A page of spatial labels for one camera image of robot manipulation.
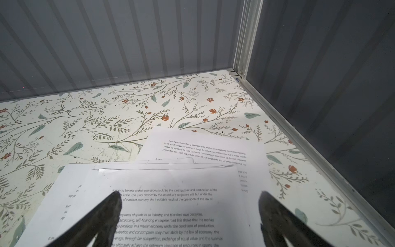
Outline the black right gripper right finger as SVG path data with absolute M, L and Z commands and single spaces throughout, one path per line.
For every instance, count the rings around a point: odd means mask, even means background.
M 261 232 L 267 247 L 330 247 L 305 223 L 283 206 L 269 192 L 263 191 L 259 197 Z

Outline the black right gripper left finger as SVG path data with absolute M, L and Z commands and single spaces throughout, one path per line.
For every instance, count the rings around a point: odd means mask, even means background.
M 111 193 L 49 247 L 110 247 L 122 209 L 121 194 Z

